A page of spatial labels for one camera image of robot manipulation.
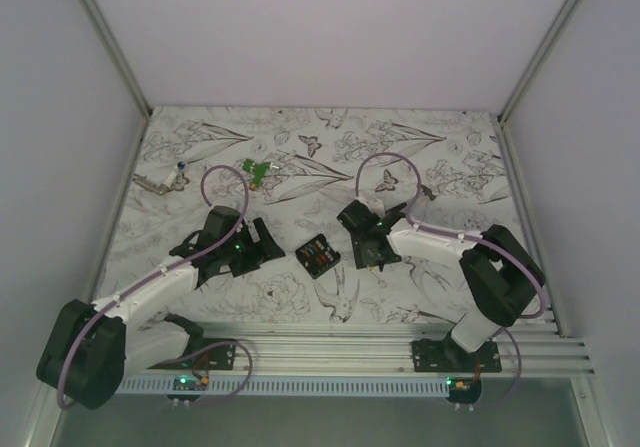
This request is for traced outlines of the black fuse box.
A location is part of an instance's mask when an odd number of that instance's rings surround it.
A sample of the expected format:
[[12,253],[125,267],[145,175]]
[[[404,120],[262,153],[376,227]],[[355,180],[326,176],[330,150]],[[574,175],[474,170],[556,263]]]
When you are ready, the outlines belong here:
[[340,263],[341,255],[328,243],[324,234],[318,234],[295,250],[295,257],[313,280]]

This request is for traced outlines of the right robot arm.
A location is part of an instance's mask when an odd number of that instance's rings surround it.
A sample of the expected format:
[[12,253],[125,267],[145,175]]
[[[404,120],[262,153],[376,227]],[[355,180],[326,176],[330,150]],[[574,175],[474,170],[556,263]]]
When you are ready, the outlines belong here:
[[404,258],[458,265],[474,306],[450,330],[443,358],[452,370],[468,370],[479,349],[524,316],[533,299],[546,309],[545,274],[515,236],[502,225],[460,231],[410,217],[404,205],[382,216],[359,200],[337,216],[349,233],[358,269],[384,266]]

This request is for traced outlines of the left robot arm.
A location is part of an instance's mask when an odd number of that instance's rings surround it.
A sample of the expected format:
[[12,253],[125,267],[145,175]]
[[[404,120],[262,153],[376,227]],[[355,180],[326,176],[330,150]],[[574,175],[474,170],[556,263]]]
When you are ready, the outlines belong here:
[[97,409],[122,381],[149,368],[197,366],[209,350],[232,351],[232,340],[208,338],[198,323],[161,310],[209,279],[239,277],[284,257],[262,218],[216,206],[204,226],[172,248],[147,277],[92,302],[74,299],[60,310],[36,367],[62,403]]

